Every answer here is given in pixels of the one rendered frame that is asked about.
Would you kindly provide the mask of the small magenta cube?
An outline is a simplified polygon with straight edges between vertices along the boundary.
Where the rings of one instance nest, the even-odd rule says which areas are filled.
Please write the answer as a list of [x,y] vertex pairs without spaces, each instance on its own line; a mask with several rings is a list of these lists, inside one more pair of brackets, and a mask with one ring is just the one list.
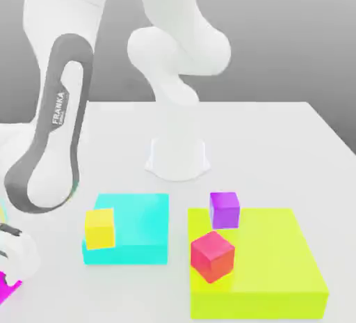
[[17,281],[16,284],[9,286],[6,283],[6,275],[0,271],[0,305],[11,296],[20,286],[21,281]]

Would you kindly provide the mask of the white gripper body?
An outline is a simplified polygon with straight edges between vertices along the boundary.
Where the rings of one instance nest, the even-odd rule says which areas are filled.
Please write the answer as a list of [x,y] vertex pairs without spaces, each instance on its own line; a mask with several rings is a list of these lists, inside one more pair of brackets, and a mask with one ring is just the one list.
[[33,238],[7,223],[0,223],[0,271],[6,281],[25,281],[40,267],[40,255]]

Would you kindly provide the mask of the small yellow cube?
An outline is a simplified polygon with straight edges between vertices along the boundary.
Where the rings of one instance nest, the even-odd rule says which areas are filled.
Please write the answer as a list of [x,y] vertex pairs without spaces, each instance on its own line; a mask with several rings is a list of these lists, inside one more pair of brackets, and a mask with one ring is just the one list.
[[115,246],[113,208],[87,211],[84,228],[88,250],[109,249]]

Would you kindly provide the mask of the small purple cube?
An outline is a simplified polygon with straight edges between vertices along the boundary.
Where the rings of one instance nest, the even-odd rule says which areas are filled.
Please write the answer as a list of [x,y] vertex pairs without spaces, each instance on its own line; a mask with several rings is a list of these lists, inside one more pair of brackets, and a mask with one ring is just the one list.
[[236,192],[210,193],[210,220],[214,230],[239,227],[240,203]]

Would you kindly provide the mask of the small red cube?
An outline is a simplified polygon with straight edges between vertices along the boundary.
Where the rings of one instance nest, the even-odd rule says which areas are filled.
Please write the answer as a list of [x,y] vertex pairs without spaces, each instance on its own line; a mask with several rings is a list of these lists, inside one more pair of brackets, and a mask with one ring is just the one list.
[[234,269],[235,246],[216,231],[191,242],[191,266],[213,283]]

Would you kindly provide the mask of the large lime box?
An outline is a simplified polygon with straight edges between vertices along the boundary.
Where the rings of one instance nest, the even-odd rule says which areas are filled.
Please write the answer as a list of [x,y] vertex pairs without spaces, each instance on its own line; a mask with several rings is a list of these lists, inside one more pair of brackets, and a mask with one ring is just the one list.
[[291,209],[243,208],[239,227],[219,234],[234,268],[214,283],[190,269],[192,319],[323,318],[329,290]]

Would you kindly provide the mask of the large cyan box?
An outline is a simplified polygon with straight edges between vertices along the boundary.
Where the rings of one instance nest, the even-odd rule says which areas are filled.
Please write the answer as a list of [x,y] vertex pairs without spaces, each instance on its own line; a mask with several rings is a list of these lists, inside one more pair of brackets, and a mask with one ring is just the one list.
[[86,265],[165,265],[168,263],[169,195],[100,194],[94,208],[113,209],[115,246],[89,250]]

